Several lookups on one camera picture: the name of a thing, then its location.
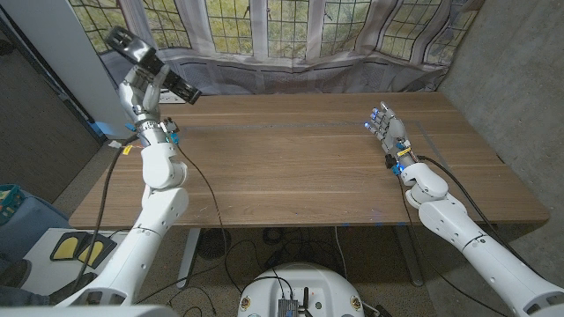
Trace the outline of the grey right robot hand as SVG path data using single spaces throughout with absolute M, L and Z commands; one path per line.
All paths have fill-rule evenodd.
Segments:
M 373 109 L 364 127 L 381 142 L 384 153 L 400 165 L 408 166 L 417 162 L 403 122 L 384 101 Z

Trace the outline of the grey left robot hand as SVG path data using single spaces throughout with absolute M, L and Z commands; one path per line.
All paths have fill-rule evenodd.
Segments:
M 152 76 L 138 65 L 133 66 L 118 86 L 118 95 L 125 113 L 135 125 L 160 120 L 160 88 L 170 71 L 168 65 Z

